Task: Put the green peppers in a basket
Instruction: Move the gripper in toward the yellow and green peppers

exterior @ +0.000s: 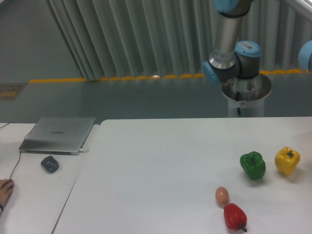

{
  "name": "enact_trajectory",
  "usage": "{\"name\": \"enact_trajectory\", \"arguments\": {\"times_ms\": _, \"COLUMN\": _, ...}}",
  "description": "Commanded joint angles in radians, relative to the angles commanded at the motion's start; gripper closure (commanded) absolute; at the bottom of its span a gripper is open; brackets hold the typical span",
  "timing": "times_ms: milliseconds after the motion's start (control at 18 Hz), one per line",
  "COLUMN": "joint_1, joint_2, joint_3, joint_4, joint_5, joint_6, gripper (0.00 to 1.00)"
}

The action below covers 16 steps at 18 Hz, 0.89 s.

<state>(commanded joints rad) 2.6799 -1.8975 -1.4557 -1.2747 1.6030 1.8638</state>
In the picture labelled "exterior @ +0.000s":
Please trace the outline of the person's hand on mouse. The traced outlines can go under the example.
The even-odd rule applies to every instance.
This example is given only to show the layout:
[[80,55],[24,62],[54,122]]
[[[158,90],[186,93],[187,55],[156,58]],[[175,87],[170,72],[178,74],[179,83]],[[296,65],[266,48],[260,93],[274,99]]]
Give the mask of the person's hand on mouse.
[[0,208],[3,210],[13,192],[15,182],[11,179],[0,180]]

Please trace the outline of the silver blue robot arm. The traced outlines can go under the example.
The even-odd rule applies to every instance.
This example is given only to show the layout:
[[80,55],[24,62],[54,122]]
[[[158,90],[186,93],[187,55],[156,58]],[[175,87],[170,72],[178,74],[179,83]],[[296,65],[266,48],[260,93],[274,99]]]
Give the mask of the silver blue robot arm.
[[250,79],[259,75],[260,46],[252,41],[237,41],[243,17],[249,13],[250,0],[215,0],[219,23],[214,49],[203,62],[203,73],[213,84],[232,78]]

